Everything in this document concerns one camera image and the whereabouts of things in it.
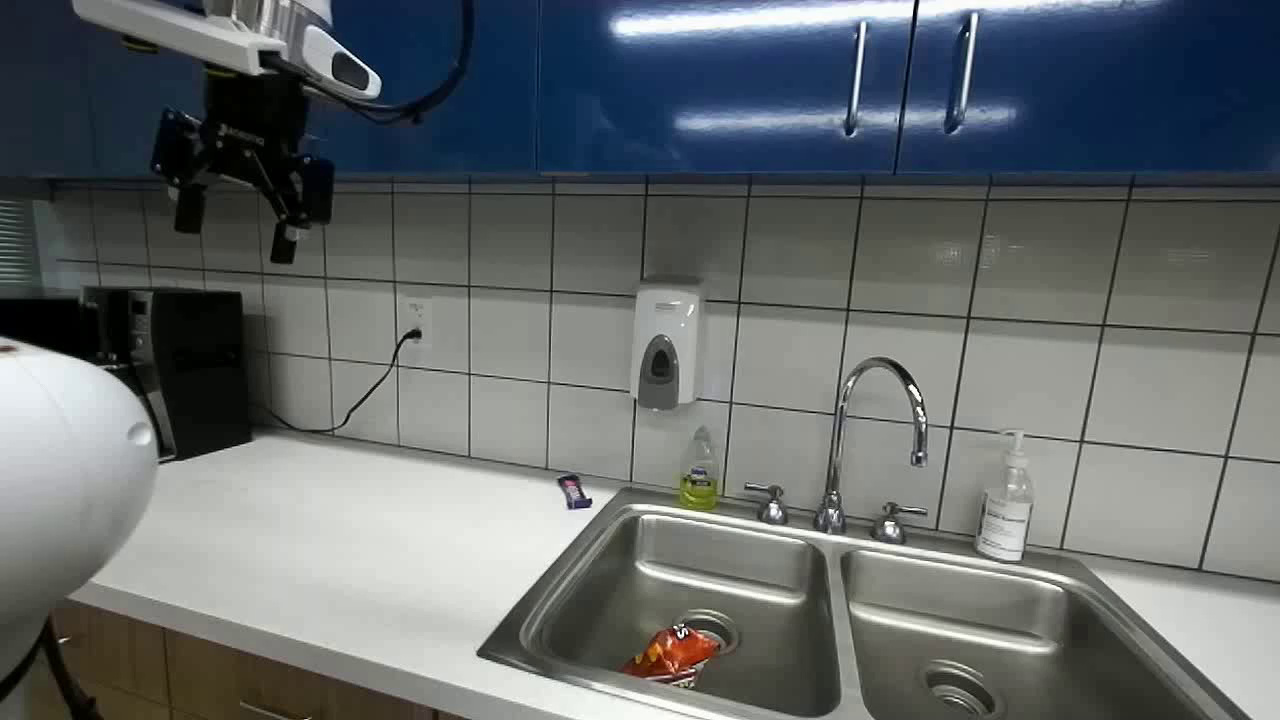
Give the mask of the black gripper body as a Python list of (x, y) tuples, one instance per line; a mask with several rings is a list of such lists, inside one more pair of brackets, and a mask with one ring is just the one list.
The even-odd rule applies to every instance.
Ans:
[(205, 114), (161, 114), (151, 171), (172, 202), (192, 181), (240, 181), (257, 188), (277, 221), (330, 223), (334, 176), (323, 156), (303, 150), (309, 91), (298, 78), (205, 78)]

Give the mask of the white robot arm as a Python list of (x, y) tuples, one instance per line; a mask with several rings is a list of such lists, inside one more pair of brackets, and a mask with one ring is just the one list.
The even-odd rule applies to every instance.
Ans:
[[(277, 257), (334, 217), (334, 164), (303, 150), (298, 72), (205, 86), (205, 115), (165, 114), (158, 176), (178, 194), (178, 234), (205, 223), (212, 176), (257, 188), (277, 212)], [(0, 349), (0, 663), (17, 685), (45, 618), (87, 583), (150, 511), (161, 468), (146, 399), (93, 362), (29, 342)]]

